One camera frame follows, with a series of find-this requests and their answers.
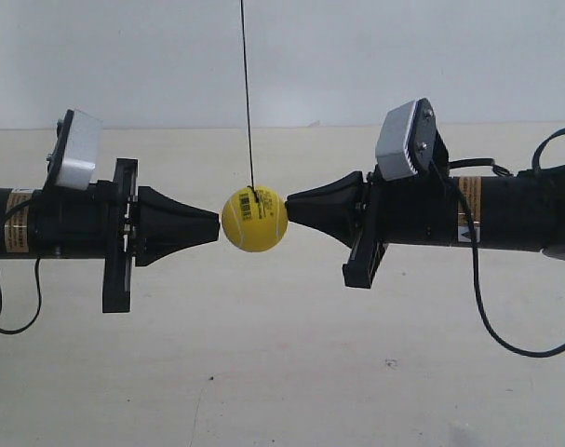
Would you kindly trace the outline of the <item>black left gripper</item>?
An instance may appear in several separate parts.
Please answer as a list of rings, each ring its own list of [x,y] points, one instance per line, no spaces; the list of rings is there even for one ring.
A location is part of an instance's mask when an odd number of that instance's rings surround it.
[[[126,226],[137,186],[138,161],[118,158],[111,181],[83,190],[45,186],[29,208],[29,253],[34,257],[104,261],[101,311],[131,308],[132,248]],[[216,242],[219,214],[183,204],[140,186],[133,212],[136,266],[148,266],[177,251]]]

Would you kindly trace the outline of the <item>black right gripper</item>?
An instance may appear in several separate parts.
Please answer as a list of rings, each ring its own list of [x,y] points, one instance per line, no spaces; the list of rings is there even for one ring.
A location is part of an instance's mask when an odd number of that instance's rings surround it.
[[[364,196],[361,171],[332,183],[289,195],[289,220],[352,248],[343,265],[344,285],[369,289],[390,244],[444,246],[456,239],[457,196],[449,181],[449,152],[439,134],[428,150],[429,171],[388,181],[382,161],[368,177],[367,206],[360,219]]]

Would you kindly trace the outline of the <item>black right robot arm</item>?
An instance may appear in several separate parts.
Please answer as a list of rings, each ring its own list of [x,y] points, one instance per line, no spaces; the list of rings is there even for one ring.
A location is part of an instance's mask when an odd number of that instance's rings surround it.
[[[515,175],[453,176],[441,137],[428,173],[386,181],[374,169],[295,193],[289,220],[326,234],[349,250],[348,287],[368,289],[391,245],[541,252],[565,260],[565,165],[543,168],[539,146]]]

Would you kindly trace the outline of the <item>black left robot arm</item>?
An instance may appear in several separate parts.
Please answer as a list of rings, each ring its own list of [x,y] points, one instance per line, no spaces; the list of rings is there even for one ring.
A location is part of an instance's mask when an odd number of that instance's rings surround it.
[[[217,241],[217,213],[137,184],[138,162],[119,158],[114,176],[84,189],[0,188],[1,259],[100,259],[101,310],[131,309],[131,273],[177,251]]]

